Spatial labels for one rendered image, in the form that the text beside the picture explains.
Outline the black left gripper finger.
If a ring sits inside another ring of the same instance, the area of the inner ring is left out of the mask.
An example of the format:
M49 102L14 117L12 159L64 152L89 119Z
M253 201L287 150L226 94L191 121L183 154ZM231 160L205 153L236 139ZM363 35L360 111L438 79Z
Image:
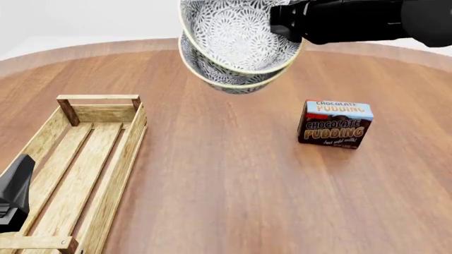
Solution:
M29 212L29 189L35 160L20 154L0 176L0 204Z

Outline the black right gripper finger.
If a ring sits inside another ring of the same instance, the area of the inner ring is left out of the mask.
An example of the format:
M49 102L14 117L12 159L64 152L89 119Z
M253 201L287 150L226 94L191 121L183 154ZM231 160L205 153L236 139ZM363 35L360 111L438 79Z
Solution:
M273 34L280 35L287 39L290 42L302 42L303 36L302 33L297 32L296 30L289 29L282 25L272 25L270 27L270 31Z

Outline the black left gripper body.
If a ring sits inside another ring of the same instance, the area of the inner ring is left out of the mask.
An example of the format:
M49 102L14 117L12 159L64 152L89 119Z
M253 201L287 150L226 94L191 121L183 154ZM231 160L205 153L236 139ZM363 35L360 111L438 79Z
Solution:
M19 232L29 214L27 199L18 204L0 198L0 234Z

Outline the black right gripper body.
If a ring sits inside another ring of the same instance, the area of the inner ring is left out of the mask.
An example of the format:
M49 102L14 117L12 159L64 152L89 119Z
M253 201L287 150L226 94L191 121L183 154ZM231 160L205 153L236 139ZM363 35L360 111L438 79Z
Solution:
M304 36L307 10L312 0L290 0L288 4L280 4L270 8L270 27L282 25L296 30Z

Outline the patterned grey-white bowl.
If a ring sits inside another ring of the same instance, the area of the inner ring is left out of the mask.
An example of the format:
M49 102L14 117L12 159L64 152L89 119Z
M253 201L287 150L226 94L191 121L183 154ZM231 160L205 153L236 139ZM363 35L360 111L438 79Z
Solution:
M289 66L264 74L245 74L231 71L213 63L192 45L186 35L178 41L179 55L184 65L208 86L231 95L246 95L262 90L279 78Z
M192 45L207 59L246 74L283 69L301 52L270 31L270 9L292 0L179 0L179 19Z

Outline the wooden slat tray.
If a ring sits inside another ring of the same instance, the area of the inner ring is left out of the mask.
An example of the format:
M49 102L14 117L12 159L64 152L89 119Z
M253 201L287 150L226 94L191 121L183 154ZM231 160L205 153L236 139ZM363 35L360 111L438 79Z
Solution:
M97 96L58 96L59 107L16 156L35 160L30 211L19 232L0 234L0 254L102 253L147 118L138 95L105 96L130 104L81 105L73 99Z

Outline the chocolate pudding box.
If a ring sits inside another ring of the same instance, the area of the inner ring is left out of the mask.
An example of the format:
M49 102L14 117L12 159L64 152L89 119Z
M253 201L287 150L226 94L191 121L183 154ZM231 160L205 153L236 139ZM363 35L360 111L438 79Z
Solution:
M308 99L299 120L299 143L344 147L356 150L374 120L371 107L350 103Z

